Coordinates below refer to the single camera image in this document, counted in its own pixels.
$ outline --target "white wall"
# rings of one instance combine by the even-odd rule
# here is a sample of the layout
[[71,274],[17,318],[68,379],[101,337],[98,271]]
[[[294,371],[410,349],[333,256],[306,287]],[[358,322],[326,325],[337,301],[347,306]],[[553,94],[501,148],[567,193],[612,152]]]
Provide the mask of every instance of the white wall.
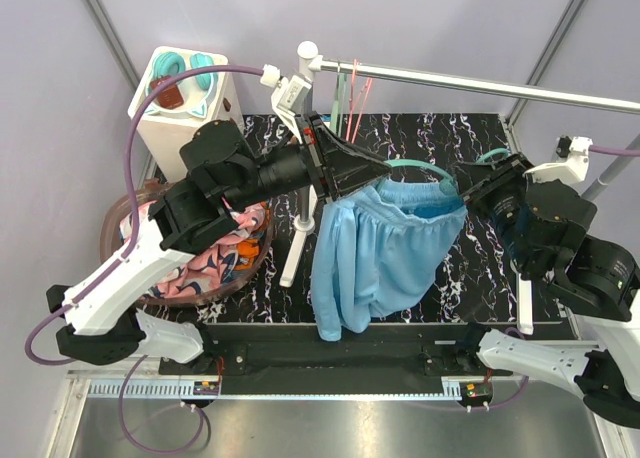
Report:
[[[640,8],[638,0],[589,0],[541,86],[640,102]],[[530,103],[516,132],[532,161],[549,161],[555,137],[591,137],[601,146],[624,148],[640,133],[640,116]],[[583,190],[612,157],[593,155]],[[640,161],[632,162],[596,200],[591,233],[615,241],[640,260],[637,228]]]
[[[98,265],[102,219],[124,194],[131,93],[80,0],[0,0],[0,17],[0,443],[2,456],[34,458],[64,370],[28,361],[24,339],[47,288]],[[36,343],[48,357],[53,331]]]
[[[152,50],[176,45],[290,72],[301,41],[329,58],[525,82],[568,0],[103,0],[139,71]],[[268,113],[266,89],[240,78],[245,113]],[[330,110],[323,73],[315,108]],[[493,111],[512,100],[376,82],[370,112]]]

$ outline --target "black marble tabletop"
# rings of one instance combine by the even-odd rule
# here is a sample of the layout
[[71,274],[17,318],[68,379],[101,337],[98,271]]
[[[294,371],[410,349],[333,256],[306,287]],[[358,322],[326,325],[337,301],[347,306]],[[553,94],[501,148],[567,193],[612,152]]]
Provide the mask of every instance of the black marble tabletop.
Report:
[[[256,153],[265,151],[284,134],[284,126],[267,115],[247,116],[246,137]],[[364,115],[356,144],[384,158],[412,158],[442,168],[454,161],[475,161],[507,138],[495,114],[371,114]],[[400,181],[436,181],[430,172],[401,168]],[[308,237],[291,288],[279,285],[281,270],[294,235],[295,194],[272,201],[275,238],[265,263],[251,282],[228,298],[196,308],[147,307],[166,319],[204,323],[313,323],[310,276],[317,234]],[[315,214],[316,229],[321,207]],[[493,228],[468,218],[458,240],[437,272],[436,282],[416,306],[388,316],[386,322],[509,322],[516,318],[515,275]],[[556,304],[534,300],[534,321],[558,321]]]

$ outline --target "blue shorts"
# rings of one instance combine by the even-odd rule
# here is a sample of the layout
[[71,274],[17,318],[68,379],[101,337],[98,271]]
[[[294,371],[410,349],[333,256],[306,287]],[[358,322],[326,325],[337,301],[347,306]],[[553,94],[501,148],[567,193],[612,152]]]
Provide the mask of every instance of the blue shorts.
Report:
[[320,337],[337,341],[342,326],[361,333],[371,318],[416,305],[466,215],[438,183],[384,180],[326,205],[311,273]]

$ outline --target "reflective floor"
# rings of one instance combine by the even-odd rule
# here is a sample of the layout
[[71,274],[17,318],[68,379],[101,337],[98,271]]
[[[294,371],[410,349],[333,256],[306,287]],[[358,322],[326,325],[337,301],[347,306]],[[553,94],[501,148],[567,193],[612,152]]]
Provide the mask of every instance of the reflective floor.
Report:
[[[498,383],[498,398],[515,384]],[[165,400],[129,400],[130,429],[166,407]],[[542,383],[532,383],[515,403],[470,415],[451,403],[424,409],[408,403],[231,402],[206,408],[211,423],[192,457],[604,457],[595,425],[580,400]],[[142,443],[170,449],[185,443],[197,418],[174,409],[141,427]],[[74,458],[151,456],[122,435],[116,400],[90,399],[85,407]]]

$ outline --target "brown basket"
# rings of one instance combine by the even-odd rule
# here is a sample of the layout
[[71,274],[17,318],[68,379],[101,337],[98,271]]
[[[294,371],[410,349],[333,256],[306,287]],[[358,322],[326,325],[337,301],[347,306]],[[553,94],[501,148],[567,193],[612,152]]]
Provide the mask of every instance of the brown basket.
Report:
[[[144,188],[136,191],[138,198],[138,205],[147,203],[149,201],[155,201],[160,198],[171,185],[160,185],[155,180],[149,180],[145,183]],[[122,246],[122,239],[120,238],[120,222],[130,213],[128,197],[124,196],[118,200],[107,213],[102,224],[102,232],[100,233],[100,260],[102,263]],[[242,287],[246,286],[251,278],[258,272],[262,262],[269,252],[271,241],[273,240],[273,220],[272,213],[267,213],[267,229],[260,239],[260,254],[253,263],[253,266],[249,268],[242,276],[238,277],[231,283],[222,285],[221,287],[202,293],[201,295],[185,296],[182,298],[145,298],[140,297],[138,303],[148,305],[164,305],[164,306],[198,306],[211,303],[212,301],[219,301],[226,298],[232,293],[235,293]]]

